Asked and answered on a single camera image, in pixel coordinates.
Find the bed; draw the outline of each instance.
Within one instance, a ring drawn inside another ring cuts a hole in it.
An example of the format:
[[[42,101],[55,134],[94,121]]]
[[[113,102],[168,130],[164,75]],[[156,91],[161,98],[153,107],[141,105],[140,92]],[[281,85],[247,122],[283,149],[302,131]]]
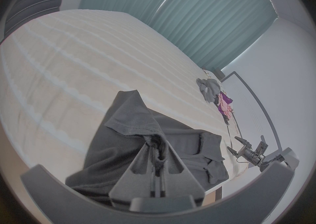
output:
[[[241,147],[234,139],[239,136],[235,121],[230,120],[229,135],[221,113],[205,102],[196,84],[197,78],[216,77],[127,13],[48,14],[18,28],[0,52],[0,119],[6,135],[29,167],[42,164],[61,182],[82,169],[89,144],[121,90],[137,89],[148,108],[221,135],[227,181],[248,167],[227,150],[231,141],[234,149]]]

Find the dark gray cloth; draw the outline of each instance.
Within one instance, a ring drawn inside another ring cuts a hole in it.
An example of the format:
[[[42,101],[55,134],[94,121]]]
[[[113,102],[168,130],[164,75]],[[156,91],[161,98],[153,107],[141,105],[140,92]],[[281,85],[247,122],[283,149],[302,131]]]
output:
[[[216,95],[221,91],[221,87],[215,79],[197,79],[197,84],[207,103],[215,101]]]
[[[83,170],[66,185],[110,205],[109,192],[147,143],[157,147],[156,167],[165,161],[166,140],[205,190],[228,179],[220,150],[222,137],[196,130],[148,109],[138,91],[118,92],[86,155]]]

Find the pink cloth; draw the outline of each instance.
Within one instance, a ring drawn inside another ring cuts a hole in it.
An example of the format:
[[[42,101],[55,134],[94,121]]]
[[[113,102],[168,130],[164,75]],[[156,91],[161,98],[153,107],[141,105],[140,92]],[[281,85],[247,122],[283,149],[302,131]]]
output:
[[[230,107],[229,104],[225,102],[221,93],[218,95],[218,101],[219,101],[219,103],[217,104],[218,107],[220,108],[220,110],[222,110],[222,113],[226,115],[228,119],[230,119],[231,117],[230,113],[232,111],[232,108]]]

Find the curtain fold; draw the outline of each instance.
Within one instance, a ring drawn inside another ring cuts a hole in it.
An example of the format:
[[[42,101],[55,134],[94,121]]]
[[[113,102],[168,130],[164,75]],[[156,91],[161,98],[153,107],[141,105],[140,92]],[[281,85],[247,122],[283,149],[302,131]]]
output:
[[[81,0],[80,8],[129,13],[208,70],[229,64],[277,18],[270,0]]]

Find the robotic arm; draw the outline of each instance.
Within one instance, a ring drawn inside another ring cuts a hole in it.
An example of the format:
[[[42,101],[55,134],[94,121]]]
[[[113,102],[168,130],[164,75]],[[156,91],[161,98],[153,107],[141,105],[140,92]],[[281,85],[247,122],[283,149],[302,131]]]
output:
[[[235,137],[236,140],[241,142],[243,144],[243,147],[236,152],[231,147],[227,147],[228,150],[238,159],[239,157],[245,158],[249,163],[252,163],[254,166],[258,166],[260,168],[260,171],[264,171],[272,162],[279,161],[279,162],[285,162],[287,166],[289,166],[292,170],[295,170],[296,167],[299,164],[298,157],[296,154],[291,150],[289,147],[282,151],[279,155],[274,157],[271,160],[266,160],[264,156],[264,152],[268,148],[268,144],[261,141],[256,148],[255,151],[252,150],[251,144],[238,136]]]

